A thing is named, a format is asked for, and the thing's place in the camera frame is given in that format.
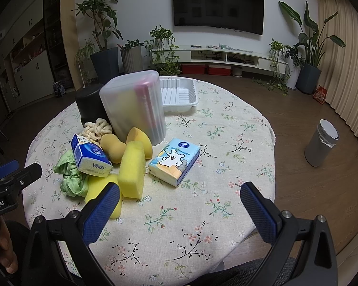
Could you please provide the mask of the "person's hand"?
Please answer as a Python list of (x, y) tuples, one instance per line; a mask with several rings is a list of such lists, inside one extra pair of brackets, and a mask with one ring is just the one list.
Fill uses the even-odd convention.
[(0, 264), (9, 274), (14, 274), (18, 270), (18, 259), (13, 250), (13, 242), (2, 216), (0, 216)]

